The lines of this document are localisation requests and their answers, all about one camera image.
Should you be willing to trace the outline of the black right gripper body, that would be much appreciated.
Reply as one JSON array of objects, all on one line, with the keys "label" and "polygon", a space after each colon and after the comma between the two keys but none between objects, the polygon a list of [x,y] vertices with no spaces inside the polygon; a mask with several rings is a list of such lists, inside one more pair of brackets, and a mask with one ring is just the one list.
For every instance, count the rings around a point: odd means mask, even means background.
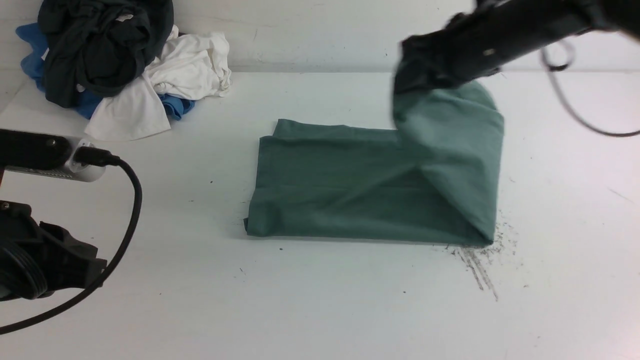
[{"label": "black right gripper body", "polygon": [[458,13],[441,30],[403,39],[393,94],[457,88],[495,75],[506,63],[498,44],[505,20],[501,10]]}]

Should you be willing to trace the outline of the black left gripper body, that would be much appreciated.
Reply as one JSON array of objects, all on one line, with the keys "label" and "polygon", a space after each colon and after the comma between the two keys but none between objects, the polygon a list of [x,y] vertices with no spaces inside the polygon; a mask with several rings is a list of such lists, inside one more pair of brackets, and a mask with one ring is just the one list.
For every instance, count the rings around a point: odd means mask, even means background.
[{"label": "black left gripper body", "polygon": [[1,301],[36,300],[87,289],[107,267],[98,248],[59,225],[37,222],[25,203],[1,201]]}]

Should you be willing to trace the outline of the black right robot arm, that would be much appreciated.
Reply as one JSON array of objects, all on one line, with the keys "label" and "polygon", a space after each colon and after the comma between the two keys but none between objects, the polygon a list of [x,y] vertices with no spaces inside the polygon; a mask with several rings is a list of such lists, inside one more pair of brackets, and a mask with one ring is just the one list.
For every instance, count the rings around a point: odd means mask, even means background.
[{"label": "black right robot arm", "polygon": [[574,35],[638,38],[639,19],[637,0],[478,0],[441,30],[402,41],[393,93],[457,88]]}]

